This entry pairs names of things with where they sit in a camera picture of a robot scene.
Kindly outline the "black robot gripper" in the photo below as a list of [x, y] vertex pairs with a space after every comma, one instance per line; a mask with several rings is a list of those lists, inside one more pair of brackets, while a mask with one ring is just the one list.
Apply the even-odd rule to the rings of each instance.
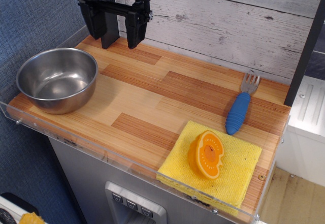
[[125, 18], [129, 49], [145, 39], [147, 22], [152, 20], [151, 0], [78, 0], [82, 16], [90, 35], [101, 38], [106, 32], [105, 13]]

